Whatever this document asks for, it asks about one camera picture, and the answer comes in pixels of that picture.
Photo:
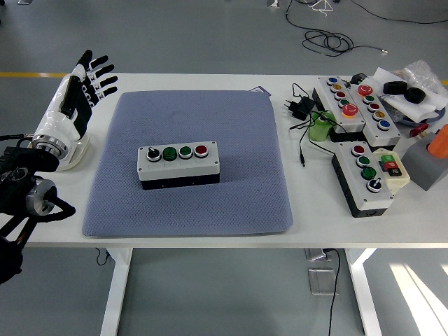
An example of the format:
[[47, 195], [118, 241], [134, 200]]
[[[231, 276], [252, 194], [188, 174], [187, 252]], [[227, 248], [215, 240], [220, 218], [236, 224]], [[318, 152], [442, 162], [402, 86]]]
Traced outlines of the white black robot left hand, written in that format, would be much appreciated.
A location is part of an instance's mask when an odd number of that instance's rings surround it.
[[43, 144], [66, 151], [82, 139], [99, 101], [118, 89], [113, 84], [117, 76], [109, 76], [114, 70], [104, 55], [92, 58], [86, 50], [71, 73], [65, 75], [51, 99], [33, 137], [33, 146]]

